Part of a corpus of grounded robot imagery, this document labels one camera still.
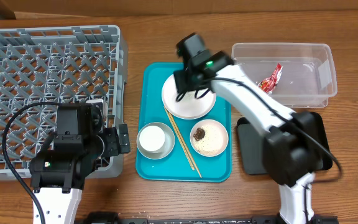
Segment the brown food piece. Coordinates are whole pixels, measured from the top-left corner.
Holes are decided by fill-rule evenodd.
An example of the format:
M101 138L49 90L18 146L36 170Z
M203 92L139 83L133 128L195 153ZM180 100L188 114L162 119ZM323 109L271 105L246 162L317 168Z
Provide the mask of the brown food piece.
M193 134L193 138L195 141L200 141L205 137L206 131L203 128L197 128L195 133Z

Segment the small pink bowl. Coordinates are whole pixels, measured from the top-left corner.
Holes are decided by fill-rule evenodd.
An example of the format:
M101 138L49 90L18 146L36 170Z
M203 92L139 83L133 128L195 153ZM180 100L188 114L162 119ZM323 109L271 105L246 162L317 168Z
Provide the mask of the small pink bowl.
M202 156L218 156L226 149L229 135L226 128L218 121L204 119L197 122L190 132L193 149Z

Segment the red snack wrapper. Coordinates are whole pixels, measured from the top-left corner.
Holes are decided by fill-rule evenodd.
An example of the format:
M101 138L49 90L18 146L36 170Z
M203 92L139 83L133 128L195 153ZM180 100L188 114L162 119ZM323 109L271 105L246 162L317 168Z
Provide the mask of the red snack wrapper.
M258 87L264 91L266 94L271 95L278 85L280 78L282 76L282 65L279 63L275 67L275 70L268 78L263 79L259 84Z

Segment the white paper cup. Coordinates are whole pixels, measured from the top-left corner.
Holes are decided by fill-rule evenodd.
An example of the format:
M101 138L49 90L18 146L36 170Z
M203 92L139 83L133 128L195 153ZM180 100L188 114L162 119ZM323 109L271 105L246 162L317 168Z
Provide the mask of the white paper cup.
M165 144L165 133L157 125L144 127L139 133L139 144L146 152L159 153Z

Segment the pile of white rice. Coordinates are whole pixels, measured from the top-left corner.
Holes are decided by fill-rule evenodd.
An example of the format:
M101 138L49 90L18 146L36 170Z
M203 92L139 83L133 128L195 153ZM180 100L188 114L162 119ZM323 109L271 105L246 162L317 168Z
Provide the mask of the pile of white rice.
M201 128L206 131L205 137L200 141L195 141L193 138L194 148L202 154L216 154L223 144L222 133L219 128L214 125L207 124Z

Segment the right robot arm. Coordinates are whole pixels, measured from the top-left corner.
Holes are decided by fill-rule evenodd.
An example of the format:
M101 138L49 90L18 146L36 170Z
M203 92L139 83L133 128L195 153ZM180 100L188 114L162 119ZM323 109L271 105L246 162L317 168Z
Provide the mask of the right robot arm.
M311 184L324 152L322 121L316 113L296 113L253 83L223 51L212 54L200 35L192 33L176 45L184 68L175 71L177 100L190 91L208 89L235 107L262 141L262 164L279 185L280 219L309 223Z

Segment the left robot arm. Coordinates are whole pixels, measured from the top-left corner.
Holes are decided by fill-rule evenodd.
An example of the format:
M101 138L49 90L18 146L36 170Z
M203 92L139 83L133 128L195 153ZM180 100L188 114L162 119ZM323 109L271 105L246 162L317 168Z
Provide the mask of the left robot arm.
M34 223L73 223L97 160L130 150L126 124L104 127L102 103L60 104L55 131L30 162Z

